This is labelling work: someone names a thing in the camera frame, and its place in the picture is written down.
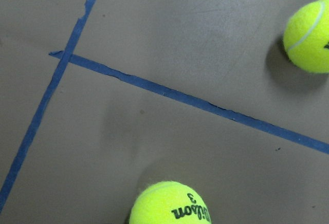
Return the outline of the yellow tennis ball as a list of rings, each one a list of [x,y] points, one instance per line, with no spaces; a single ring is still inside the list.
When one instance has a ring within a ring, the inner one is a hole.
[[[328,0],[317,0],[290,17],[283,46],[291,62],[310,73],[328,73]]]
[[[129,223],[212,223],[201,196],[176,181],[155,183],[135,200]]]

